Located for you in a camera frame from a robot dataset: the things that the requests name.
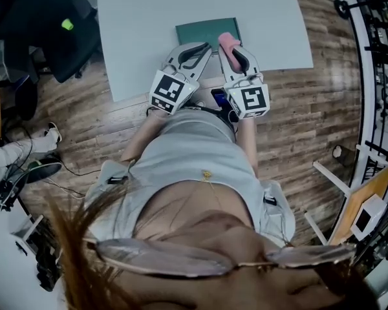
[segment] green folder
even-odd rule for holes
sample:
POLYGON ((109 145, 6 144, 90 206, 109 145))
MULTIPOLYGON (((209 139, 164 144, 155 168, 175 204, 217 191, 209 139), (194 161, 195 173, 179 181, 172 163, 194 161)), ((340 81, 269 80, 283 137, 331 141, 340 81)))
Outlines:
POLYGON ((235 17, 178 25, 175 29, 180 45, 205 41, 211 45, 213 52, 217 52, 219 49, 219 36, 222 33, 229 32, 235 39, 241 41, 235 17))

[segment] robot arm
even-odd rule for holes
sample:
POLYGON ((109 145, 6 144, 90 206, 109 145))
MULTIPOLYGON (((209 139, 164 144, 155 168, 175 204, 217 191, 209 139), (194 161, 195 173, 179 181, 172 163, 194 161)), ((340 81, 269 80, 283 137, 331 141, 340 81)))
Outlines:
MULTIPOLYGON (((211 53, 208 43, 189 43, 174 48, 162 70, 156 72, 149 92, 150 104, 171 115, 180 109, 200 87, 198 79, 211 53)), ((241 46, 234 47, 233 55, 241 65, 240 74, 233 71, 230 60, 219 47, 227 101, 239 119, 266 114, 270 110, 270 98, 256 58, 241 46)))
POLYGON ((221 67, 226 79, 226 99, 239 119, 263 116, 270 110, 268 87, 263 83, 256 58, 241 46, 233 49, 233 55, 242 67, 242 74, 233 71, 227 55, 219 47, 221 67))
POLYGON ((208 43, 189 43, 173 49, 149 91, 152 106, 174 114, 200 87, 198 79, 211 56, 208 43))

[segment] pink sponge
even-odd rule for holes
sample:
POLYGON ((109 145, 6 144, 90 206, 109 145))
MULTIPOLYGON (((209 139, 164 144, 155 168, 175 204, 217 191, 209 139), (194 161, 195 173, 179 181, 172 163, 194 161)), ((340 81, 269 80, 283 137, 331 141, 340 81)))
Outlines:
POLYGON ((241 65, 238 60, 233 55, 233 48, 239 46, 241 41, 236 40, 231 33, 225 32, 219 36, 219 43, 227 55, 227 58, 232 63, 232 68, 234 72, 241 73, 241 65))

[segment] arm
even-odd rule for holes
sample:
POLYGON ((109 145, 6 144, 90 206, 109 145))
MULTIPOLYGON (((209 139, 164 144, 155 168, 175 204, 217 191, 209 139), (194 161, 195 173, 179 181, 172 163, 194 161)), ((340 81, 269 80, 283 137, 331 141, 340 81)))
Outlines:
POLYGON ((237 144, 246 153, 254 174, 258 175, 256 126, 254 118, 240 119, 237 131, 237 144))
POLYGON ((121 161, 138 159, 153 141, 167 121, 168 113, 154 110, 148 115, 136 134, 132 137, 121 156, 121 161))

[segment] metal rack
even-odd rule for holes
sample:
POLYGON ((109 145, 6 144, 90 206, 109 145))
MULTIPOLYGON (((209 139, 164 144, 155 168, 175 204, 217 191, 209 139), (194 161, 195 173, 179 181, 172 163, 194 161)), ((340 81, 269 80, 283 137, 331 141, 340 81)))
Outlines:
MULTIPOLYGON (((342 18, 350 19, 360 55, 363 115, 359 142, 370 141, 388 152, 388 0, 349 2, 336 0, 335 7, 342 18)), ((382 169, 377 162, 357 156, 352 186, 361 185, 382 169)), ((385 198, 388 201, 388 189, 385 198)), ((358 243, 356 262, 374 258, 373 252, 379 252, 387 244, 388 209, 374 232, 358 243)), ((378 262, 371 265, 369 261, 369 269, 378 262)))
MULTIPOLYGON (((374 127, 369 141, 388 150, 388 0, 358 0, 367 33, 374 65, 375 110, 374 127)), ((362 182, 381 170, 369 160, 362 182)))

